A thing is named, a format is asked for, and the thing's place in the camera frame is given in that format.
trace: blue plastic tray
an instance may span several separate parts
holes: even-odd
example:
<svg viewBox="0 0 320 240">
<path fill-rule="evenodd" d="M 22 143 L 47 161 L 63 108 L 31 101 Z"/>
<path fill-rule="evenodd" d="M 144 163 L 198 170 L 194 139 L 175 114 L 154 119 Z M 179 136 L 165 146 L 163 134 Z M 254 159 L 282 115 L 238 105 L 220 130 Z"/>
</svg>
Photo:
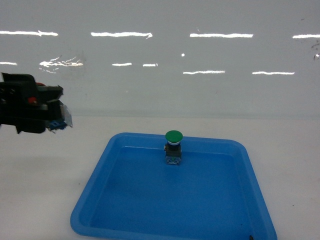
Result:
<svg viewBox="0 0 320 240">
<path fill-rule="evenodd" d="M 276 240 L 246 149 L 184 137 L 182 162 L 165 161 L 164 135 L 111 138 L 71 215 L 91 237 L 122 240 Z"/>
</svg>

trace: white backdrop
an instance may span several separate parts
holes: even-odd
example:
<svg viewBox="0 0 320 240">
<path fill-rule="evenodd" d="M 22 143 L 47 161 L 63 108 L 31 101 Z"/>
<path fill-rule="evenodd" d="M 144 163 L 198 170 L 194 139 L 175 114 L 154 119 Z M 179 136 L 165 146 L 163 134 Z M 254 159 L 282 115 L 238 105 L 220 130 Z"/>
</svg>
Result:
<svg viewBox="0 0 320 240">
<path fill-rule="evenodd" d="M 2 0 L 0 71 L 62 86 L 74 115 L 319 119 L 319 10 L 318 0 Z"/>
</svg>

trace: red component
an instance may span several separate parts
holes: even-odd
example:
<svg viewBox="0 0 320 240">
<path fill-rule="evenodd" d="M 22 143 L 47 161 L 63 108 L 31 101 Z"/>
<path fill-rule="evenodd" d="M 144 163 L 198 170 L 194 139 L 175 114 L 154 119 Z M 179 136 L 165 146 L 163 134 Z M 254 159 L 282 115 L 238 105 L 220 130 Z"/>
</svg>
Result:
<svg viewBox="0 0 320 240">
<path fill-rule="evenodd" d="M 35 96 L 31 96 L 31 97 L 28 97 L 28 103 L 29 104 L 37 104 L 38 100 Z"/>
</svg>

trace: glossy wall panel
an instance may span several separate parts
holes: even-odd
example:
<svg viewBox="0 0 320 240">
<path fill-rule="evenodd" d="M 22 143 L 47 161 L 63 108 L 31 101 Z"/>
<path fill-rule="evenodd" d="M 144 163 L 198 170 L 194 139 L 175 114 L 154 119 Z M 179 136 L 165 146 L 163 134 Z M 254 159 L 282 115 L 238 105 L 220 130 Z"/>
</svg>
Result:
<svg viewBox="0 0 320 240">
<path fill-rule="evenodd" d="M 320 1 L 0 2 L 0 71 L 75 115 L 320 118 Z"/>
</svg>

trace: green button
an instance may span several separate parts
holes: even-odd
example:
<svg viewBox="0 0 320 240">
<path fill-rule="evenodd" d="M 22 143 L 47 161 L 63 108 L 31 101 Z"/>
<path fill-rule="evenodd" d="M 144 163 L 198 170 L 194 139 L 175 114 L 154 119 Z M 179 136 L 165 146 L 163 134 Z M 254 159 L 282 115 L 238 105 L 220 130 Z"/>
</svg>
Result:
<svg viewBox="0 0 320 240">
<path fill-rule="evenodd" d="M 183 137 L 182 133 L 177 130 L 171 130 L 165 134 L 165 139 L 173 144 L 180 142 Z"/>
</svg>

